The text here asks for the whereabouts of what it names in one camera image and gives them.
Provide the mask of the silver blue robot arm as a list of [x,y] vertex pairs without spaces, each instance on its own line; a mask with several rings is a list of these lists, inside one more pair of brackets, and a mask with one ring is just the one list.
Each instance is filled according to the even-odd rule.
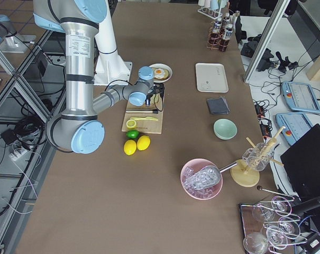
[[154,89],[153,70],[142,67],[133,85],[118,55],[107,1],[34,1],[35,23],[63,32],[66,46],[66,108],[46,123],[47,137],[58,148],[88,154],[104,140],[100,112],[126,99],[142,106]]

